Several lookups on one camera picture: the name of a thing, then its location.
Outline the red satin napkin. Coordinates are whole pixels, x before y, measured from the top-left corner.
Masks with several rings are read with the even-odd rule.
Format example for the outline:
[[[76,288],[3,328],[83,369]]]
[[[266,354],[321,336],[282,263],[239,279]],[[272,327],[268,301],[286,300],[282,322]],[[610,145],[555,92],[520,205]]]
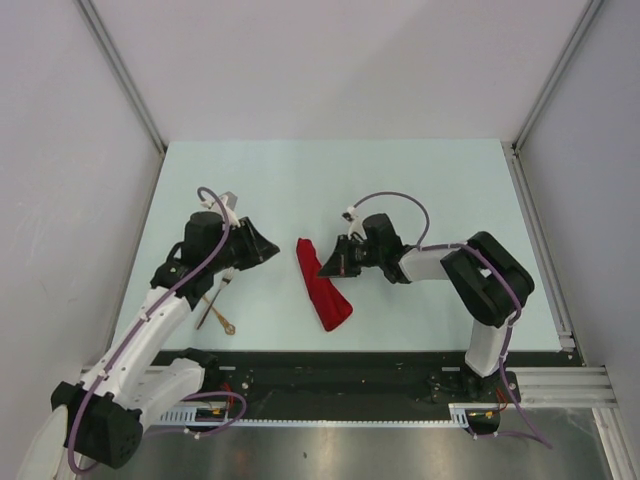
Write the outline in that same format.
[[[321,278],[321,264],[310,239],[299,238],[296,257],[308,297],[326,332],[340,327],[353,313],[353,306],[328,278]]]

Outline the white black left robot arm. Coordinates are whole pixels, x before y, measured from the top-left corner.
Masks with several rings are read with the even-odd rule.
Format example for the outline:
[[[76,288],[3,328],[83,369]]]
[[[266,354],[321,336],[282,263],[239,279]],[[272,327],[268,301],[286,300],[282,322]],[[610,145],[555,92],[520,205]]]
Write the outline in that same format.
[[[68,452],[118,469],[132,458],[149,426],[176,403],[191,395],[214,397],[221,376],[208,367],[211,358],[204,352],[189,351],[153,381],[142,376],[211,290],[216,274],[256,267],[279,251],[247,217],[232,222],[215,211],[192,214],[121,339],[77,383],[61,382],[53,391],[52,407],[68,413]]]

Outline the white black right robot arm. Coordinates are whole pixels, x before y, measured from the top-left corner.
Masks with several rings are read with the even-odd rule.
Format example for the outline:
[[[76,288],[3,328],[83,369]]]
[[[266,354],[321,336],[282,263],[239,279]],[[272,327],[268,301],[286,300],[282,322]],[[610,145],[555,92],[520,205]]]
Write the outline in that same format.
[[[497,389],[494,373],[506,362],[511,329],[535,290],[529,272],[486,231],[463,243],[420,247],[403,243],[385,213],[347,218],[352,225],[318,276],[355,278],[375,267],[392,284],[449,281],[474,319],[461,388],[473,401],[486,400]]]

